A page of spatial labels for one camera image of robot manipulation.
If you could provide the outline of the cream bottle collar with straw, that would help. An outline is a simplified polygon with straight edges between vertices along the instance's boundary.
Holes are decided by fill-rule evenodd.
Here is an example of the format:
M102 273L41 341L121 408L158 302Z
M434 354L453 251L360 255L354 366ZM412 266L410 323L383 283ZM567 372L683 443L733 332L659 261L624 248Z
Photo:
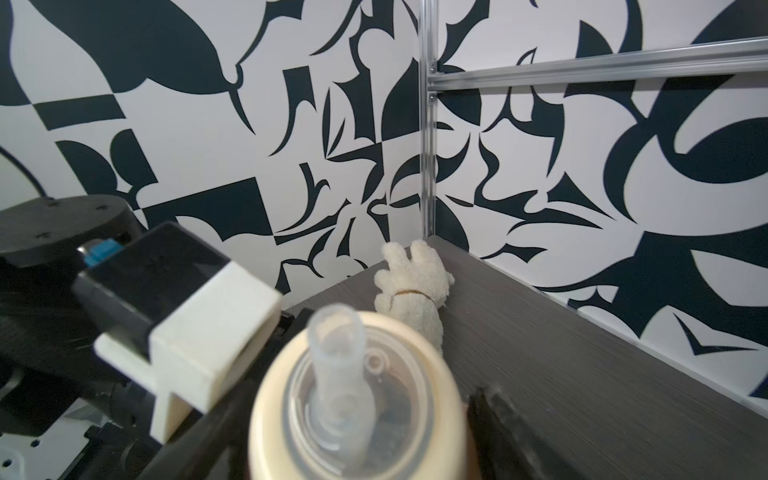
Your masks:
M466 447L441 354L400 321L332 304L266 372L248 466L254 479L462 479Z

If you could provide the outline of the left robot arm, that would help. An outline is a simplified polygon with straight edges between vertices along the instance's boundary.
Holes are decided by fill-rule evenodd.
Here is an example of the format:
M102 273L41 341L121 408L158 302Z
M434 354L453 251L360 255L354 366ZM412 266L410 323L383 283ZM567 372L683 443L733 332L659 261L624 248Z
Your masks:
M174 222L144 230L121 198L36 198L1 213L1 430L39 437L76 400L109 419L87 478L245 479L247 421L278 352L306 324L279 295Z

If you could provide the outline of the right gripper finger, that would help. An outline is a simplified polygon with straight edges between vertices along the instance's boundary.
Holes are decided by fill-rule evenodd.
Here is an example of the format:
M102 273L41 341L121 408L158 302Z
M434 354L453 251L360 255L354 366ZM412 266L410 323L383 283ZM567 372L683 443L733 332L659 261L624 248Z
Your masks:
M576 469L556 452L499 388L468 397L467 420L482 479L574 479Z

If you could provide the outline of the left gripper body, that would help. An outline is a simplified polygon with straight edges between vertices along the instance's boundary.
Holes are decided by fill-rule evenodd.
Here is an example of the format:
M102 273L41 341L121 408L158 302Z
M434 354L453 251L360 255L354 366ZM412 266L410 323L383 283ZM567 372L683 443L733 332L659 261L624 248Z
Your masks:
M222 479L247 479L247 430L263 378L278 353L307 325L312 311L281 314L278 326L242 380L208 413L192 412L161 445L148 434L154 397L134 382L97 382L84 391L108 424L88 440L62 479L205 479L221 462Z

